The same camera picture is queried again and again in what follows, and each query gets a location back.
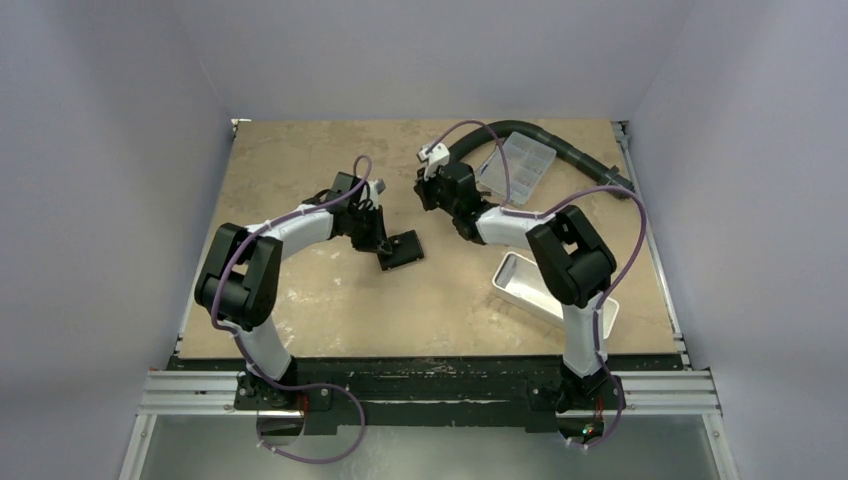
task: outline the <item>wall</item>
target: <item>wall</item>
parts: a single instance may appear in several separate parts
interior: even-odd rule
[[[693,0],[176,4],[236,117],[626,119]]]
[[[848,469],[848,8],[700,0],[632,121],[693,359],[744,478]]]
[[[166,0],[0,2],[0,108],[0,478],[116,478],[228,116]]]

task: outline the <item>clear plastic container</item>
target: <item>clear plastic container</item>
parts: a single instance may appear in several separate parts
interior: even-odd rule
[[[527,202],[539,179],[554,162],[556,150],[530,137],[513,132],[504,142],[504,153],[509,165],[512,189],[509,203],[520,207]],[[477,181],[493,193],[501,197],[506,195],[503,162],[497,148],[475,173]]]

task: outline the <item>black hose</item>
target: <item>black hose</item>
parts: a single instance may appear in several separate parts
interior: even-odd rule
[[[618,167],[607,168],[603,163],[581,152],[574,145],[538,125],[520,120],[501,120],[490,123],[489,127],[494,130],[498,138],[506,138],[512,132],[518,132],[553,148],[556,150],[557,157],[574,165],[586,176],[597,182],[598,185],[616,185],[626,188],[631,192],[634,191],[633,183],[618,173]],[[475,149],[491,141],[492,136],[489,132],[482,127],[478,128],[450,146],[448,149],[450,151],[450,161],[459,162]],[[620,195],[615,196],[618,198],[627,198]]]

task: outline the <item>beige table surface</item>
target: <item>beige table surface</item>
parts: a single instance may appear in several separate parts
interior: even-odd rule
[[[606,165],[626,171],[607,120],[532,120]],[[415,229],[426,258],[382,272],[374,254],[340,237],[313,245],[283,263],[274,322],[295,356],[509,355],[558,353],[562,329],[495,296],[491,279],[507,248],[464,241],[442,211],[425,212],[412,186],[415,153],[454,120],[250,122],[239,125],[211,230],[224,222],[260,223],[291,211],[350,172],[354,158],[374,160],[382,177],[388,235]],[[460,128],[448,146],[473,127]],[[475,167],[493,148],[466,158]],[[556,160],[525,210],[545,210],[593,186]],[[632,202],[599,193],[578,201],[623,265],[639,230]],[[621,304],[610,353],[675,352],[668,311],[647,248],[613,293]],[[192,304],[183,358],[238,357],[233,341]]]

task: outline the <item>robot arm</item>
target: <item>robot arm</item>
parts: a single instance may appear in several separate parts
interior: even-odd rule
[[[231,272],[223,290],[218,319],[234,330],[249,358],[264,373],[282,383],[296,383],[294,359],[280,341],[271,319],[277,296],[280,263],[304,248],[336,236],[347,236],[355,250],[376,253],[383,270],[423,258],[415,231],[386,236],[379,194],[382,180],[328,208],[315,209],[320,197],[330,202],[351,191],[359,178],[339,172],[332,188],[304,200],[295,211],[303,212],[264,233],[238,259],[247,264],[244,274]],[[263,224],[240,227],[227,223],[218,228],[195,286],[195,301],[211,310],[212,301],[227,262],[249,233]],[[256,373],[254,365],[248,369]]]
[[[600,235],[575,206],[548,216],[505,213],[477,191],[469,165],[449,163],[442,144],[429,153],[427,147],[418,155],[426,165],[418,171],[414,187],[424,209],[449,213],[460,236],[471,242],[533,252],[545,285],[562,304],[567,332],[563,365],[575,380],[597,384],[603,372],[596,352],[604,360],[607,353],[602,322],[593,321],[594,309],[616,269],[615,257]],[[571,253],[565,250],[575,244]]]

